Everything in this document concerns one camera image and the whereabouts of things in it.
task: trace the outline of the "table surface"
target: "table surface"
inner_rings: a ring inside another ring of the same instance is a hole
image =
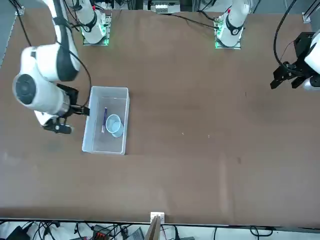
[[[181,13],[210,24],[199,13]],[[0,216],[168,223],[320,226],[320,94],[289,82],[270,90],[282,15],[249,15],[242,50],[215,49],[211,29],[174,16],[116,11],[110,46],[82,46],[94,86],[128,87],[126,155],[82,152],[86,118],[71,135],[43,130],[12,81],[27,46],[17,21],[0,70]],[[54,42],[47,9],[23,16],[34,46]],[[289,15],[278,52],[300,32]],[[284,59],[295,59],[290,46]],[[89,91],[82,70],[70,86]]]

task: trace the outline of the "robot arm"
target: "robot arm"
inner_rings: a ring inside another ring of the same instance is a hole
[[[71,127],[61,125],[59,119],[67,119],[73,113],[89,115],[89,109],[76,105],[76,89],[54,82],[76,78],[80,63],[73,55],[78,56],[78,52],[64,0],[43,1],[51,12],[57,42],[22,51],[20,72],[13,80],[13,94],[22,105],[34,110],[45,129],[69,134]]]

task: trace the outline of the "clear plastic bin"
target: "clear plastic bin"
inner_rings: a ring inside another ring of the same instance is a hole
[[[126,87],[93,86],[91,88],[90,116],[86,118],[82,151],[92,154],[125,154],[129,103],[129,90]],[[121,137],[114,137],[107,130],[102,132],[105,108],[107,108],[107,118],[111,114],[120,117],[123,124]]]

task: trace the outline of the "cable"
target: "cable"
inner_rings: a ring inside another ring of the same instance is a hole
[[[198,11],[199,13],[203,14],[207,19],[211,20],[211,21],[214,21],[216,18],[215,17],[209,17],[204,11],[202,10],[199,10]]]
[[[224,11],[224,13],[226,13],[231,7],[232,7],[232,5],[231,5],[230,7],[228,7],[228,8]]]
[[[270,230],[271,232],[270,233],[268,233],[268,234],[259,234],[259,231],[258,231],[258,228],[256,227],[256,226],[250,226],[250,233],[253,235],[253,236],[255,236],[255,237],[257,237],[257,240],[259,240],[259,238],[261,237],[270,237],[273,233],[274,233],[274,230],[273,230],[273,228],[270,228],[270,229],[268,229],[268,230]]]
[[[316,11],[316,10],[318,9],[319,5],[320,5],[320,2],[318,2],[318,4],[314,7],[314,9],[313,9],[313,10],[308,14],[308,16],[306,16],[305,18],[306,18],[306,19],[309,18],[309,17],[311,16],[311,14],[313,14],[314,11]]]
[[[173,225],[173,226],[174,226],[174,232],[175,232],[174,240],[180,240],[178,228],[176,227],[176,225]]]
[[[285,55],[285,52],[286,52],[287,48],[288,48],[288,47],[290,46],[290,44],[292,44],[294,41],[295,41],[295,40],[289,42],[288,45],[285,47],[285,49],[284,49],[284,51],[283,51],[283,53],[282,53],[282,55],[281,55],[281,57],[280,57],[280,61],[281,61],[281,59],[283,58],[283,56]]]
[[[199,25],[202,25],[202,26],[205,26],[207,28],[211,28],[211,29],[219,29],[217,26],[211,26],[211,25],[208,25],[208,24],[205,24],[205,23],[202,23],[202,22],[199,22],[199,21],[195,21],[195,20],[192,20],[190,18],[187,18],[187,17],[184,17],[184,16],[179,16],[179,15],[174,15],[174,14],[163,14],[163,15],[168,15],[168,16],[174,16],[174,17],[177,17],[177,18],[181,18],[181,19],[184,19],[184,20],[187,20],[187,21],[190,21],[192,23],[195,23],[195,24],[199,24]]]
[[[100,10],[105,10],[105,9],[103,9],[102,7],[100,7],[99,5],[97,5],[97,4],[95,4],[94,5],[96,8],[98,8],[98,9],[100,9]]]
[[[16,5],[19,6],[20,9],[22,8],[22,7],[21,7],[21,4],[20,4],[17,0],[13,0],[13,1],[14,1],[14,3],[15,3]]]
[[[89,78],[89,94],[88,94],[88,97],[86,98],[86,101],[84,102],[84,104],[82,104],[80,107],[83,108],[85,105],[87,105],[87,103],[89,102],[89,99],[90,99],[90,93],[91,93],[91,87],[92,87],[92,81],[91,81],[91,75],[87,69],[87,67],[85,66],[85,64],[72,52],[70,51],[69,49],[65,48],[64,46],[62,46],[62,44],[58,41],[56,41],[62,49],[64,49],[65,51],[68,51],[69,54],[71,54],[73,57],[75,57],[75,59],[77,59],[79,61],[79,63],[82,65],[82,67],[84,68],[86,74],[88,75],[88,78]]]
[[[209,2],[207,3],[207,5],[205,5],[205,7],[202,8],[201,11],[204,11],[204,10],[210,5],[210,3],[212,3],[211,7],[212,7],[213,5],[215,5],[216,1],[217,1],[217,0],[211,0],[211,1],[209,1]]]
[[[90,226],[87,222],[84,222],[92,231],[95,229],[95,226]]]
[[[16,14],[18,15],[18,18],[19,18],[19,21],[20,21],[20,24],[21,24],[23,33],[24,33],[24,35],[25,35],[25,39],[26,39],[27,43],[29,44],[29,47],[31,47],[32,45],[31,45],[30,39],[29,39],[29,37],[28,37],[28,35],[27,35],[25,26],[24,26],[24,24],[23,24],[23,22],[22,22],[22,20],[21,20],[21,16],[20,16],[20,14],[19,14],[18,7],[17,7],[11,0],[8,0],[8,1],[14,6],[14,8],[15,8],[15,10],[16,10]]]
[[[254,5],[254,9],[252,11],[252,13],[254,14],[258,8],[258,5],[260,4],[261,0],[258,0],[258,2]]]
[[[277,38],[278,38],[278,33],[279,30],[282,26],[282,24],[284,23],[288,13],[290,12],[291,8],[294,6],[294,4],[296,3],[297,0],[293,0],[292,3],[290,4],[290,6],[288,7],[288,9],[285,11],[281,21],[279,22],[278,27],[276,28],[275,34],[274,34],[274,39],[273,39],[273,53],[274,53],[274,57],[276,59],[276,61],[279,63],[280,66],[282,66],[287,72],[292,73],[297,75],[298,77],[302,77],[303,74],[301,71],[295,71],[295,70],[291,70],[289,69],[287,66],[285,66],[279,59],[278,54],[277,54]]]
[[[128,227],[130,227],[130,226],[132,226],[132,224],[129,224],[128,226],[125,226],[122,230],[125,230],[125,229],[127,229]],[[117,232],[117,233],[115,234],[115,236],[113,236],[112,238],[110,238],[110,240],[115,240],[115,239],[116,239],[116,236],[118,236],[120,233],[121,233],[121,231]]]
[[[51,236],[52,240],[56,240],[50,230],[50,226],[54,225],[53,221],[51,221],[50,223],[45,223],[46,227],[44,227],[44,231],[43,231],[43,240],[45,239],[46,235],[49,233],[49,235]]]
[[[213,240],[216,240],[217,227],[214,229]]]
[[[103,231],[103,230],[105,230],[105,229],[112,228],[111,230],[108,229],[108,230],[109,230],[109,232],[107,233],[107,235],[108,235],[108,234],[110,234],[116,227],[115,227],[114,224],[113,224],[113,226],[106,226],[106,227],[104,227],[104,228],[101,228],[99,231],[97,231],[97,233],[101,233],[101,231]]]
[[[164,226],[161,225],[161,228],[162,228],[162,230],[163,230],[164,238],[165,238],[165,240],[167,240],[167,235],[166,235],[166,231],[165,231],[165,229],[164,229]]]
[[[68,10],[68,12],[70,13],[71,17],[77,22],[77,19],[73,16],[73,14],[71,13],[70,11],[70,8],[68,7],[67,3],[66,3],[66,0],[63,0],[64,2],[64,5],[66,7],[66,9]]]
[[[80,235],[80,232],[79,232],[79,224],[78,223],[75,224],[75,229],[76,229],[76,232],[79,235],[79,238],[82,239],[82,236]]]

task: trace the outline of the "white cup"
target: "white cup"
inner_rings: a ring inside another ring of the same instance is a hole
[[[115,138],[121,137],[124,133],[124,125],[122,124],[120,117],[116,114],[111,114],[105,121],[106,130],[112,134]]]

